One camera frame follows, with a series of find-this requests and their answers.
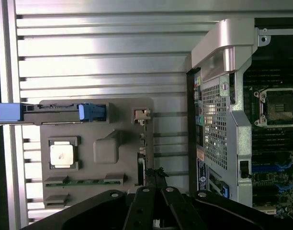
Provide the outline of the green motherboard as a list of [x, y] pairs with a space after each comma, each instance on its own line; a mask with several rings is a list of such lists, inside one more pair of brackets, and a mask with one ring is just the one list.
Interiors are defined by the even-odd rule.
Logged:
[[244, 111], [252, 125], [253, 207], [270, 207], [280, 219], [293, 219], [293, 127], [262, 128], [258, 98], [265, 88], [293, 88], [293, 69], [253, 69], [244, 74]]

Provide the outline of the blue slot retention clip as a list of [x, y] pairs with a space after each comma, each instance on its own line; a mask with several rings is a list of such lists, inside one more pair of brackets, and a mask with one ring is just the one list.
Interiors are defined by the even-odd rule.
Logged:
[[225, 182], [220, 182], [218, 187], [220, 189], [220, 193], [222, 196], [224, 196], [225, 198], [230, 197], [230, 189], [229, 189], [229, 186]]

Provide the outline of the black chassis latch tab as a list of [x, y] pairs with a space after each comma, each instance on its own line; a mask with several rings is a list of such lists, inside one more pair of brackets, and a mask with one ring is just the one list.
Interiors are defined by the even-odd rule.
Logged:
[[249, 162], [241, 161], [240, 162], [240, 177], [243, 179], [252, 178], [252, 175], [249, 173]]

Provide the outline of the silver CPU chip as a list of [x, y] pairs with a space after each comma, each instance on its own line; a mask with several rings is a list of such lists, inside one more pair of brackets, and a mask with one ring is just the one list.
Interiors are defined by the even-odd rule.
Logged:
[[69, 168], [74, 164], [74, 147], [72, 145], [51, 145], [50, 163], [56, 168]]

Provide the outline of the hard disk in blue carrier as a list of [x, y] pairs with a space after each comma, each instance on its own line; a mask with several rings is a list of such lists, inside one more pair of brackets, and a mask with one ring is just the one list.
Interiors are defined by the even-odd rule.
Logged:
[[104, 104], [0, 103], [0, 125], [55, 125], [106, 121]]

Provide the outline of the green RAM stick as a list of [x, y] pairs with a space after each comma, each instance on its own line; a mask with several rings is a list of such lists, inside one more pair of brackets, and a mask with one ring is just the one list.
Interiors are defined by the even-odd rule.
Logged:
[[88, 186], [88, 185], [105, 185], [103, 180], [70, 180], [62, 183], [46, 184], [46, 187], [65, 187], [65, 186]]

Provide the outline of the CPU socket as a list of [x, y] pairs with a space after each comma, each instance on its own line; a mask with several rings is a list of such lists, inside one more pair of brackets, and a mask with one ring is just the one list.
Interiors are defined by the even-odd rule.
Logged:
[[258, 98], [258, 119], [262, 128], [293, 127], [293, 88], [265, 88], [254, 92]]

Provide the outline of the open grey PC case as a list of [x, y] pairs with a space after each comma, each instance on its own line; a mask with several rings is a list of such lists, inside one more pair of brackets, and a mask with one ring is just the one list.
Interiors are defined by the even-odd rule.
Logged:
[[219, 21], [191, 50], [187, 74], [189, 192], [225, 182], [229, 199], [253, 207], [252, 125], [244, 111], [244, 74], [293, 69], [293, 17]]

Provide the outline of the grey plastic parts rack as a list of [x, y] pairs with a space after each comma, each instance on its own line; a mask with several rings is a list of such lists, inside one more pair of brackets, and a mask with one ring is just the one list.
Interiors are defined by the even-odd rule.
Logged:
[[[133, 122], [134, 110], [148, 108], [151, 118], [154, 103], [150, 98], [119, 98], [45, 101], [45, 104], [91, 103], [107, 107], [106, 121], [40, 126], [43, 202], [45, 208], [63, 208], [116, 189], [127, 191], [138, 185], [137, 152], [139, 125]], [[50, 163], [51, 145], [72, 145], [74, 164], [56, 168]], [[46, 187], [70, 180], [103, 180], [105, 185]]]

